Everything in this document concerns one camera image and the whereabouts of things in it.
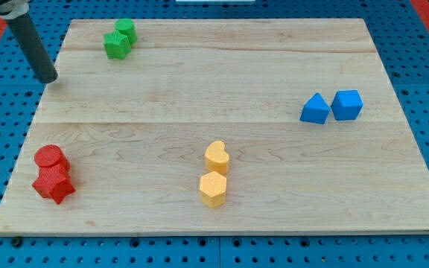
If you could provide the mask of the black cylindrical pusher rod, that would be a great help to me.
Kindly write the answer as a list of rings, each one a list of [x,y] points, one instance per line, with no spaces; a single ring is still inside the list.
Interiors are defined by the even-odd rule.
[[[28,13],[6,19],[6,23],[38,81],[44,84],[54,82],[58,77],[57,70]]]

